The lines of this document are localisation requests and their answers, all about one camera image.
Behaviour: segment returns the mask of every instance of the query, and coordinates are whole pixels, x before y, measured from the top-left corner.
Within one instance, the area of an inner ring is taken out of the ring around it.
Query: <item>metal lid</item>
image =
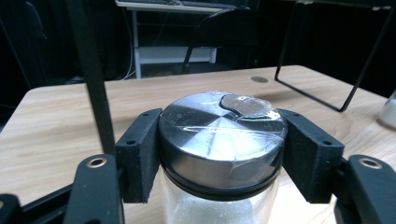
[[[163,168],[176,184],[234,191],[277,174],[287,123],[267,101],[213,91],[166,107],[160,132]]]

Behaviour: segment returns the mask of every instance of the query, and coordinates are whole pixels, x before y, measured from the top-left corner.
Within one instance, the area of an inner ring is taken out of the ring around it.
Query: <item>table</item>
[[[386,98],[358,89],[349,109],[337,113],[274,81],[276,69],[259,68],[106,83],[115,139],[138,114],[165,108],[175,100],[203,91],[229,91],[266,99],[300,113],[346,145],[345,157],[366,154],[396,169],[396,132],[376,122]],[[299,88],[343,103],[350,85],[302,66],[285,66],[282,77]],[[255,82],[263,77],[268,82]],[[0,192],[19,195],[27,204],[73,182],[78,164],[101,153],[84,85],[29,91],[0,134]],[[156,179],[148,204],[126,204],[127,223],[163,223],[161,187]],[[334,223],[333,202],[306,203],[285,171],[270,223]]]
[[[134,68],[136,78],[142,77],[141,64],[143,63],[181,63],[187,52],[187,47],[172,47],[172,49],[161,48],[141,48],[138,40],[137,11],[162,11],[162,12],[181,12],[181,13],[203,13],[211,14],[220,11],[221,8],[211,7],[184,7],[160,4],[145,4],[134,2],[121,2],[116,0],[118,7],[126,7],[132,10],[132,29],[134,33]],[[215,49],[198,49],[191,55],[192,62],[211,62],[216,60]]]

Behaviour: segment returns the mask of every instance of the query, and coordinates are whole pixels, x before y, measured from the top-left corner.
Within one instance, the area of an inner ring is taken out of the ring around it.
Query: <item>jar lid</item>
[[[194,94],[166,107],[159,125],[166,174],[195,195],[258,193],[280,168],[287,122],[268,101]]]

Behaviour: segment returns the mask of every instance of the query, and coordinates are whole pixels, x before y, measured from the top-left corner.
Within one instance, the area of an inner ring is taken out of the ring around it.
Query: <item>metal leg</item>
[[[329,107],[329,108],[331,108],[331,109],[333,109],[335,111],[344,112],[344,111],[347,110],[347,107],[349,106],[349,103],[351,102],[356,90],[358,89],[359,85],[361,84],[361,81],[363,80],[364,76],[366,75],[367,70],[368,70],[369,66],[371,65],[372,60],[373,60],[373,58],[374,58],[374,56],[375,56],[375,54],[376,54],[376,52],[377,52],[377,50],[379,48],[379,45],[381,44],[382,39],[383,39],[385,33],[387,32],[387,30],[389,28],[389,24],[390,24],[392,15],[393,15],[394,7],[390,10],[390,12],[388,14],[388,17],[387,17],[387,20],[385,21],[384,25],[382,26],[382,29],[381,29],[381,31],[380,31],[380,33],[378,35],[378,38],[375,41],[375,45],[373,46],[373,49],[370,52],[370,55],[369,55],[366,63],[364,64],[364,66],[363,66],[363,68],[361,70],[361,73],[359,74],[358,79],[356,80],[351,92],[349,93],[348,97],[346,98],[346,100],[345,100],[344,104],[341,106],[341,108],[338,108],[337,106],[334,106],[334,105],[331,105],[331,104],[329,104],[329,103],[327,103],[325,101],[322,101],[319,98],[317,98],[317,97],[315,97],[315,96],[313,96],[313,95],[311,95],[311,94],[309,94],[309,93],[307,93],[305,91],[302,91],[302,90],[300,90],[300,89],[298,89],[296,87],[293,87],[290,84],[288,84],[288,83],[286,83],[286,82],[284,82],[284,81],[279,79],[279,72],[280,72],[280,69],[281,69],[281,67],[283,65],[283,61],[284,61],[284,58],[285,58],[286,49],[287,49],[287,46],[288,46],[288,43],[289,43],[290,33],[291,33],[293,21],[295,20],[295,17],[296,17],[296,14],[297,14],[296,13],[297,4],[298,4],[298,2],[296,2],[294,4],[293,10],[291,12],[289,27],[288,27],[288,30],[287,30],[286,36],[285,36],[285,42],[283,44],[283,48],[282,48],[282,51],[280,53],[280,58],[279,58],[278,65],[277,65],[277,68],[276,68],[275,80],[277,82],[279,82],[279,83],[291,88],[292,90],[297,91],[300,94],[312,99],[312,100],[315,100],[315,101],[317,101],[317,102],[319,102],[319,103],[321,103],[323,105],[326,105],[327,107]]]
[[[132,11],[132,28],[134,31],[134,69],[136,70],[136,79],[142,78],[142,72],[140,69],[140,51],[139,51],[139,39],[137,34],[137,11]]]

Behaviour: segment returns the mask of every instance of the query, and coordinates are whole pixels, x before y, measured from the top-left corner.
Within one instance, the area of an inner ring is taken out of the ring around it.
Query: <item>chair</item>
[[[194,30],[182,64],[182,74],[233,70],[221,63],[190,63],[196,48],[247,49],[245,67],[253,67],[271,40],[275,22],[264,12],[225,9],[206,17]]]

